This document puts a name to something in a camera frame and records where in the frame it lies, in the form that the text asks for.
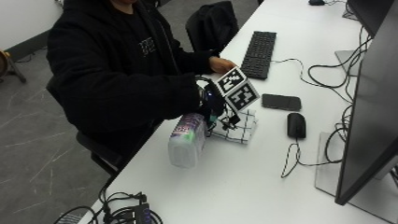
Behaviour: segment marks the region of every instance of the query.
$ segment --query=computer monitor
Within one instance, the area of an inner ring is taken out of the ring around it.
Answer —
[[[349,0],[347,4],[371,37],[382,25],[394,0]]]
[[[397,58],[398,3],[389,11],[359,68],[335,193],[339,204],[350,200],[398,155]]]
[[[398,223],[398,188],[393,178],[374,177],[398,163],[398,1],[361,62],[346,143],[335,136],[329,157],[339,164],[317,167],[315,187],[390,223]],[[325,162],[329,134],[319,139],[318,163]]]
[[[355,18],[359,20],[363,25],[369,35],[374,38],[377,31],[382,25],[383,19],[387,15],[389,8],[393,4],[394,0],[349,0],[347,5],[349,9],[353,12]],[[345,62],[349,57],[353,55],[353,50],[338,50],[335,52],[335,56],[338,61]],[[347,75],[357,76],[358,74],[358,64],[355,63],[350,66],[350,62],[343,64],[343,68],[346,70]]]

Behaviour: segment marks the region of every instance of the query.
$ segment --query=gray carpet floor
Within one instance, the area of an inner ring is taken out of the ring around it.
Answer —
[[[192,47],[185,22],[201,5],[214,2],[170,0],[160,7],[186,50]],[[241,27],[257,0],[232,2]],[[68,209],[96,202],[108,179],[45,90],[52,76],[45,55],[40,49],[17,64],[27,83],[16,77],[4,77],[0,83],[0,223],[53,223]]]

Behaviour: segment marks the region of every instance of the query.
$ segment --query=person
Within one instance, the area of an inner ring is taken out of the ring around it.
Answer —
[[[48,63],[48,91],[69,123],[125,158],[165,119],[200,110],[196,75],[236,66],[212,50],[185,52],[141,0],[65,0]]]

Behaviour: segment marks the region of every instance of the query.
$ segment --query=smartphone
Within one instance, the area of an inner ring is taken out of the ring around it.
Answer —
[[[301,100],[297,96],[262,94],[261,105],[273,109],[298,111],[301,109]]]

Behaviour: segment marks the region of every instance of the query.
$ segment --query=black mouse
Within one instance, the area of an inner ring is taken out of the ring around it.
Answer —
[[[306,119],[298,113],[287,115],[287,135],[293,138],[306,137]]]
[[[323,0],[310,0],[309,3],[310,3],[311,6],[323,6],[325,5]]]

